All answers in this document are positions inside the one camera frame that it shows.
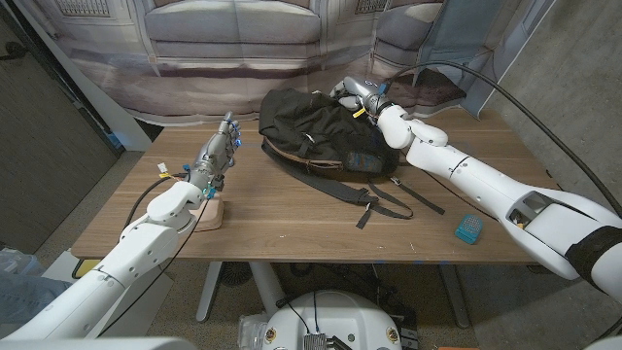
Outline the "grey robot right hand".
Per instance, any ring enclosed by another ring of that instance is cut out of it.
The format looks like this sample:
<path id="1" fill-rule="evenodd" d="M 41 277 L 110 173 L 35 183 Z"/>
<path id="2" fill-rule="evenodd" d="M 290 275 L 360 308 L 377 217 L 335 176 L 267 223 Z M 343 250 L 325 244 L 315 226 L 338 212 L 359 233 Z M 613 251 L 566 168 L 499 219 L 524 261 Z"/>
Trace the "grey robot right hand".
<path id="1" fill-rule="evenodd" d="M 379 115 L 383 105 L 389 102 L 380 95 L 376 84 L 350 76 L 335 85 L 329 96 L 349 111 L 365 109 L 373 116 Z"/>

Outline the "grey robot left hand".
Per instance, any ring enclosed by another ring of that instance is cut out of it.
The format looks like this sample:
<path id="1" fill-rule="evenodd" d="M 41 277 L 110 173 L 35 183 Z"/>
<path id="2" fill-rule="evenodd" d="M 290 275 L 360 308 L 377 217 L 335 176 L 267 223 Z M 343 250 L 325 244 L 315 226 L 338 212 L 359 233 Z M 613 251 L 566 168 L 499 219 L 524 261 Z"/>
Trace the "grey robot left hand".
<path id="1" fill-rule="evenodd" d="M 217 132 L 201 147 L 190 167 L 189 182 L 209 197 L 225 185 L 225 173 L 234 165 L 235 151 L 241 145 L 240 124 L 226 112 Z"/>

